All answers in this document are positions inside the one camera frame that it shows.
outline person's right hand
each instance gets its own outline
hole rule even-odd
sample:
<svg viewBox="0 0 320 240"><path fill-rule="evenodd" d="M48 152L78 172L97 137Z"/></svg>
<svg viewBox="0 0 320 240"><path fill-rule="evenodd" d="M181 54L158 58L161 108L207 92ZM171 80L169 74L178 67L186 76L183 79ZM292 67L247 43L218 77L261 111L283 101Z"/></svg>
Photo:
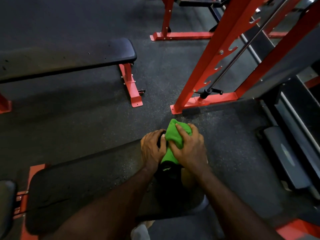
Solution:
<svg viewBox="0 0 320 240"><path fill-rule="evenodd" d="M173 141L169 141L169 147L179 163L190 172L195 173L195 170L201 170L203 166L208 164L207 149L198 128L193 124L188 125L192 130L192 136L188 135L180 125L176 124L177 130L183 139L183 148L181 150L178 149Z"/></svg>

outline person's right arm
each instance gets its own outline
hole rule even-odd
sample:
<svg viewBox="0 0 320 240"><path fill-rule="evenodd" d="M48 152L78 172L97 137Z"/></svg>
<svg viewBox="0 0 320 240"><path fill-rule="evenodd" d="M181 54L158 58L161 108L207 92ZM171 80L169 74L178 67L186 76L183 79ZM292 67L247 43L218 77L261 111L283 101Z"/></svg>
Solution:
<svg viewBox="0 0 320 240"><path fill-rule="evenodd" d="M212 173L208 165L204 138L195 125L189 126L192 136L176 124L183 138L183 148L179 150L173 141L169 141L169 146L175 158L194 174L204 190L225 236L229 239L283 239Z"/></svg>

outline black bench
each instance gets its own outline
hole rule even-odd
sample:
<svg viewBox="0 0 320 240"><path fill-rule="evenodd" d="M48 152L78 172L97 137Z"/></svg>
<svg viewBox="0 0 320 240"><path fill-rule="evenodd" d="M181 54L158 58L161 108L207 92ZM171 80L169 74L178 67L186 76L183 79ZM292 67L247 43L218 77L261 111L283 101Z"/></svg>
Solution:
<svg viewBox="0 0 320 240"><path fill-rule="evenodd" d="M0 52L0 84L119 65L135 107L142 100L131 75L137 54L130 40L120 38L70 47L30 47ZM0 94L0 113L10 112L11 102Z"/></svg>
<svg viewBox="0 0 320 240"><path fill-rule="evenodd" d="M42 169L33 177L30 173L32 180L26 192L27 230L34 235L53 232L84 205L134 175L141 163L140 141L134 141ZM143 197L137 221L194 214L207 205L208 201L198 186L172 193L154 178Z"/></svg>

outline green towel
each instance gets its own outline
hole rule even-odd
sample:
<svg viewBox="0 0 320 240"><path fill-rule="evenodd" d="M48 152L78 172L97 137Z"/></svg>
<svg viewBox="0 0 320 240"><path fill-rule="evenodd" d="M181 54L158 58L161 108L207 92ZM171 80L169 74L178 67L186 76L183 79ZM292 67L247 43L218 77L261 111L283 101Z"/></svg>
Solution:
<svg viewBox="0 0 320 240"><path fill-rule="evenodd" d="M176 128L176 124L180 125L186 131L186 133L188 133L188 135L192 135L192 130L188 124L172 119L165 133L165 139L166 141L174 141L176 143L177 148L182 149L183 140ZM161 163L165 161L171 161L175 164L179 164L178 160L174 157L174 154L172 153L169 147L167 147L167 152L163 157Z"/></svg>

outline black gym floor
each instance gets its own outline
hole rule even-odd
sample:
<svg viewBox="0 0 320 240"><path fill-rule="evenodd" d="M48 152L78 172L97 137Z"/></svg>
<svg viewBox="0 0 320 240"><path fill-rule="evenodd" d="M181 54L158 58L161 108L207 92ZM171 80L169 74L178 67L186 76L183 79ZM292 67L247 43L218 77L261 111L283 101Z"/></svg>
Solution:
<svg viewBox="0 0 320 240"><path fill-rule="evenodd" d="M124 145L177 118L198 126L214 172L271 225L311 208L305 195L283 189L259 144L255 131L268 121L256 101L209 106L196 115L171 114L169 106L208 41L152 42L149 36L160 32L163 13L161 0L0 1L0 50L127 37L138 55L133 77L137 88L146 90L143 106L132 108L116 66L1 84L13 111L0 115L0 178L13 179L24 190L32 165L55 165ZM206 31L214 25L206 8L174 6L173 32ZM237 40L234 45L243 44ZM246 51L219 89L234 91L255 67ZM19 239L21 222L15 221L6 239ZM149 232L152 240L223 236L210 207L194 216L156 221Z"/></svg>

